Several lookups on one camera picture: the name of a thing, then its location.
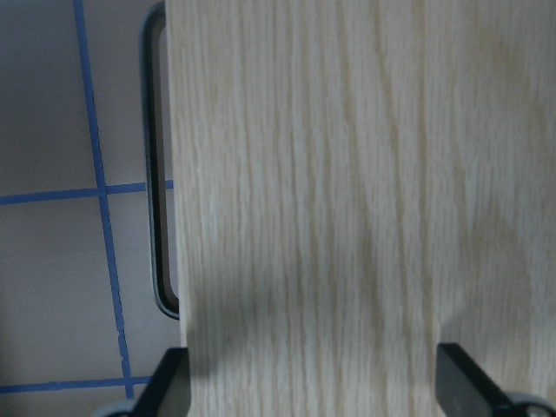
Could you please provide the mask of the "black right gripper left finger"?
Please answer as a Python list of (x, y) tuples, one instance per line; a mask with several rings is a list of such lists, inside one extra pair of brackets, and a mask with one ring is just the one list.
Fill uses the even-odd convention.
[(189, 350), (173, 347), (165, 352), (130, 416), (187, 416), (191, 402)]

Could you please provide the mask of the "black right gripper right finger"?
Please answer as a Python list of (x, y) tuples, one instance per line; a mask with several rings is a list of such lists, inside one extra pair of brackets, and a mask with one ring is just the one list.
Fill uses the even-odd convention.
[(517, 406), (457, 343), (436, 348), (435, 398), (445, 416), (521, 416)]

